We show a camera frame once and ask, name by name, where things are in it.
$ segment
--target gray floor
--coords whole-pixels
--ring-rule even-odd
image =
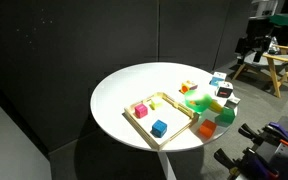
[[[237,132],[243,123],[256,130],[288,116],[288,83],[281,87],[282,98],[276,98],[269,90],[263,90],[267,82],[251,73],[245,72],[231,81],[237,68],[235,64],[233,61],[217,69],[228,74],[226,80],[233,83],[234,94],[241,99],[235,122],[226,134],[203,148],[168,153],[179,180],[226,179],[228,170],[213,158],[214,152],[222,148],[230,158],[240,158],[242,151],[253,145]],[[120,144],[99,128],[52,152],[50,158],[53,180],[165,179],[156,153]]]

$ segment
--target table top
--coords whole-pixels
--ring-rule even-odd
[[[164,92],[175,101],[183,102],[184,95],[179,90],[182,82],[187,80],[195,82],[199,92],[208,93],[224,106],[227,99],[215,95],[216,87],[209,85],[211,79],[212,74],[204,70],[177,63],[153,62],[130,66],[109,75],[98,84],[91,97],[91,111],[98,125],[112,138],[134,148],[156,151],[125,118],[124,108],[156,92]],[[197,123],[167,143],[162,151],[189,150],[219,138],[230,126],[217,126],[210,139],[194,133],[205,119],[215,122],[216,116],[217,113],[206,110]]]

